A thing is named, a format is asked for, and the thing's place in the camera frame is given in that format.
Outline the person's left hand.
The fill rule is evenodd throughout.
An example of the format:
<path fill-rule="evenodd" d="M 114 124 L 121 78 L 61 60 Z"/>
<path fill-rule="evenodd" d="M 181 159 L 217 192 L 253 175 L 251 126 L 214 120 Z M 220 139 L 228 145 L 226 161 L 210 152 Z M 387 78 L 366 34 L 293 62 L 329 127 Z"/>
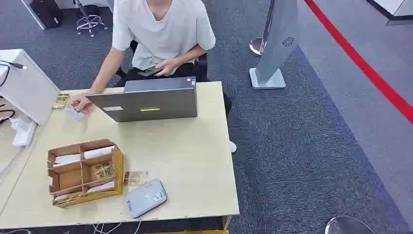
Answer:
<path fill-rule="evenodd" d="M 169 58 L 161 63 L 156 64 L 155 68 L 160 69 L 159 72 L 154 74 L 155 76 L 169 76 L 172 74 L 175 68 L 179 66 L 179 61 L 177 58 Z"/>

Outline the person's right hand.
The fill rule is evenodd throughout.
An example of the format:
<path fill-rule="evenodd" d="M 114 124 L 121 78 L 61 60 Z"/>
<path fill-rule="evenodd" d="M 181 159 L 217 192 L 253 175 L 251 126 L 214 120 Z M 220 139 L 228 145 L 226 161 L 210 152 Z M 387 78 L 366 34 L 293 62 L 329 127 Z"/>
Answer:
<path fill-rule="evenodd" d="M 69 107 L 86 115 L 94 109 L 95 105 L 85 97 L 84 93 L 81 93 L 71 97 Z"/>

